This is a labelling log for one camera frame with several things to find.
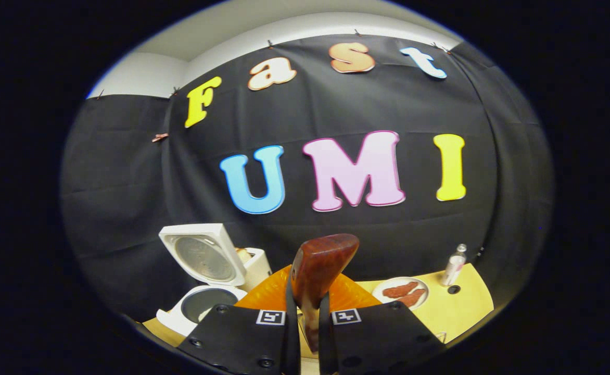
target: screw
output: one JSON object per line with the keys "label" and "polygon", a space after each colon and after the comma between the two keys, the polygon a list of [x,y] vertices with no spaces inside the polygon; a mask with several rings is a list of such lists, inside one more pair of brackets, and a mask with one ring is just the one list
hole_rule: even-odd
{"label": "screw", "polygon": [[268,359],[268,358],[259,360],[259,366],[261,366],[262,368],[271,368],[272,365],[274,365],[274,364],[275,364],[275,361]]}

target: brown object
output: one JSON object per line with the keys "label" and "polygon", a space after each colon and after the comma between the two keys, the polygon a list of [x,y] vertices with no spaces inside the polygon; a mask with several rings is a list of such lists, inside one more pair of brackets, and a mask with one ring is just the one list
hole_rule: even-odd
{"label": "brown object", "polygon": [[414,306],[425,292],[425,289],[417,289],[414,290],[414,292],[407,294],[405,297],[398,299],[398,301],[402,302],[409,308]]}
{"label": "brown object", "polygon": [[164,133],[164,134],[155,134],[155,138],[152,139],[152,142],[159,142],[161,140],[163,140],[164,138],[168,137],[169,134],[168,133]]}
{"label": "brown object", "polygon": [[389,298],[400,298],[407,295],[407,293],[411,292],[412,289],[418,286],[417,282],[410,282],[405,285],[400,285],[396,287],[389,287],[388,289],[384,289],[382,294]]}
{"label": "brown object", "polygon": [[300,245],[291,266],[291,290],[304,317],[305,338],[312,353],[319,351],[319,304],[358,250],[352,234],[315,238]]}

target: yellow table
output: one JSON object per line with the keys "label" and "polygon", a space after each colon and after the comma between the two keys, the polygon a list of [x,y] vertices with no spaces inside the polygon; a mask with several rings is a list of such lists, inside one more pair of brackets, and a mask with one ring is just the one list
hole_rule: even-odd
{"label": "yellow table", "polygon": [[[428,299],[414,310],[414,315],[446,344],[478,323],[493,311],[494,306],[488,287],[483,283],[483,279],[472,264],[465,264],[460,271],[460,275],[455,281],[455,285],[460,286],[460,291],[456,294],[449,294],[448,287],[441,285],[441,276],[443,276],[443,271],[414,276],[426,283],[429,289]],[[374,287],[381,282],[383,280],[358,282],[358,285],[371,293]],[[185,339],[183,335],[163,326],[157,318],[152,318],[143,325],[155,336],[172,346],[180,345]],[[303,361],[308,362],[319,358],[309,350],[302,331],[300,332],[300,355],[303,357]]]}

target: food on plate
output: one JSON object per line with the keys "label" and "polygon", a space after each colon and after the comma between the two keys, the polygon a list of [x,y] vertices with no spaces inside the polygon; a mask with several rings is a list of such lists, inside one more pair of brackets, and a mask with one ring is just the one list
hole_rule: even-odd
{"label": "food on plate", "polygon": [[418,286],[417,282],[410,282],[410,283],[407,283],[405,285],[400,285],[400,286],[396,286],[396,287],[389,287],[387,289],[384,289],[382,294],[384,296],[386,296],[386,297],[389,297],[389,298],[404,297],[404,296],[407,295],[407,293],[411,292],[412,289],[414,289],[417,286]]}
{"label": "food on plate", "polygon": [[425,292],[425,289],[417,289],[414,290],[414,292],[407,294],[405,297],[398,299],[398,301],[402,302],[409,308],[414,306]]}

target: letter m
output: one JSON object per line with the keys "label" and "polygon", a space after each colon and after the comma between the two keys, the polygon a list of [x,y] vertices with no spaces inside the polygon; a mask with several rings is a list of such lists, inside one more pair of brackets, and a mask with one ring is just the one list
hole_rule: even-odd
{"label": "letter m", "polygon": [[405,200],[400,190],[395,146],[400,137],[394,131],[372,131],[365,136],[357,162],[353,163],[332,138],[321,138],[303,146],[303,153],[312,157],[316,177],[317,200],[315,211],[335,211],[342,207],[336,197],[333,182],[340,188],[349,204],[358,206],[367,181],[370,193],[365,202],[370,206],[391,206]]}

